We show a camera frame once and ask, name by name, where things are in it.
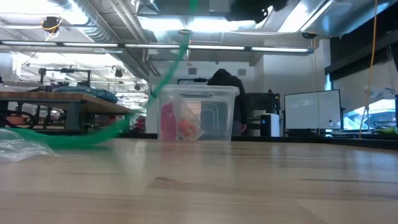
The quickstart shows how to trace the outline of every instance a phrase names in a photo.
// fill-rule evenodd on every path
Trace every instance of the plastic container lid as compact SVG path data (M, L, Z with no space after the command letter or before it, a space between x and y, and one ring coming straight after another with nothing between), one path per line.
M166 85L160 91L183 91L191 92L212 92L212 93L231 93L235 96L240 94L239 88L235 86L208 86L208 85Z

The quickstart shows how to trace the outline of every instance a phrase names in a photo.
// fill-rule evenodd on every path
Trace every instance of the clear plastic container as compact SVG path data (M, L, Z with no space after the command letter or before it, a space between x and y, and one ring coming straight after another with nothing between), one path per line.
M230 141L233 86L167 85L157 96L158 138L163 141Z

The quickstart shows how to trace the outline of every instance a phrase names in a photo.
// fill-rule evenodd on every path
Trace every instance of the green hose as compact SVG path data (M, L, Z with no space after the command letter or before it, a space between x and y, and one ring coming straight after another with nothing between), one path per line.
M197 8L198 0L190 0L190 10L194 15L195 9ZM185 40L183 44L180 45L180 52L170 66L168 72L166 73L165 78L160 82L160 84L154 90L155 95L159 93L161 89L165 85L167 85L170 80L172 79L176 69L180 61L183 59L185 53L188 50L188 44L190 40L190 33L185 36ZM149 97L148 102L144 107L148 108L154 102L153 97ZM28 141L39 141L43 142L52 149L59 149L59 148L74 148L74 147L87 147L92 146L95 144L106 142L112 138L115 138L120 134L120 130L123 130L124 127L130 125L130 118L132 118L134 114L130 114L126 116L125 120L117 121L114 124L111 124L100 131L96 131L94 133L89 133L84 136L48 136L45 134L39 134L35 131L29 129L22 129L22 128L13 128L10 129L18 133L23 139Z

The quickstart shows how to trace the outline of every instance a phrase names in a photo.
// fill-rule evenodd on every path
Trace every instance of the blue fabric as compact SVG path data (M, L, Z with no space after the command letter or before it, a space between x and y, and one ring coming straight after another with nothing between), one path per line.
M89 87L75 87L75 86L63 86L54 90L57 93L86 93L91 96L98 97L102 100L106 100L111 103L117 103L118 98L115 94L107 90L97 90Z

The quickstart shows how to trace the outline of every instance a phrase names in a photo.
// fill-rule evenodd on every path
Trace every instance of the workbench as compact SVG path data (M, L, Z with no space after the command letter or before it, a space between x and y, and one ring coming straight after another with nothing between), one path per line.
M397 223L398 153L116 139L0 163L1 223Z
M133 110L83 93L0 92L0 116L6 117L9 102L28 103L67 110L66 130L79 129L79 117L86 114L131 114ZM0 128L5 123L0 119Z

